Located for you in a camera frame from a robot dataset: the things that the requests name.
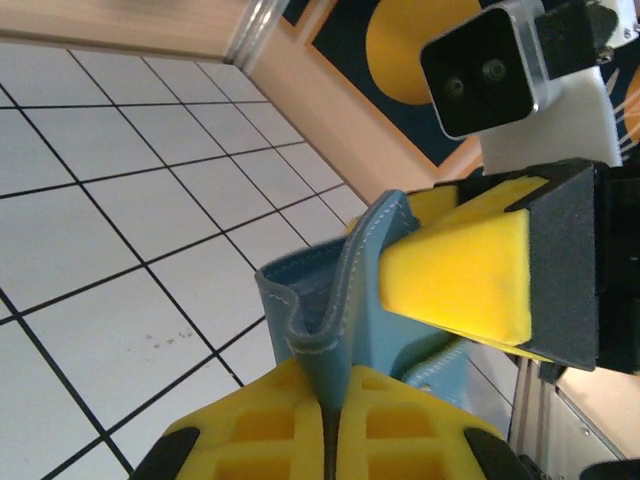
wooden panel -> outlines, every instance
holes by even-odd
[[[0,34],[221,57],[249,0],[0,0]]]
[[[292,36],[290,28],[278,25],[250,76],[366,200],[374,200],[388,188],[429,187],[479,163],[480,148],[472,139],[435,171],[355,89],[331,73],[306,43],[305,33]]]

light blue wallet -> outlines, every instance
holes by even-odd
[[[378,260],[419,227],[406,195],[384,193],[344,238],[256,273],[278,363],[295,355],[323,407],[339,410],[352,365],[366,365],[461,405],[466,341],[383,310]]]

camera lens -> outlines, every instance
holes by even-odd
[[[494,58],[482,66],[482,75],[491,83],[498,83],[507,76],[507,66],[502,60]]]
[[[460,98],[464,93],[464,84],[458,77],[451,77],[445,83],[444,90],[449,98]]]

white tile floor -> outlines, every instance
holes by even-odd
[[[234,67],[0,64],[0,479],[124,479],[272,368],[254,269],[365,206]],[[472,409],[505,430],[515,367],[472,362]]]

yellow circle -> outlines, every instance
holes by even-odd
[[[633,143],[640,142],[640,67],[636,69],[636,73],[631,79],[629,90],[625,102],[628,102],[624,108],[624,125],[629,132],[629,136]]]
[[[420,66],[422,47],[478,12],[478,0],[380,0],[366,37],[375,84],[399,102],[431,103]]]

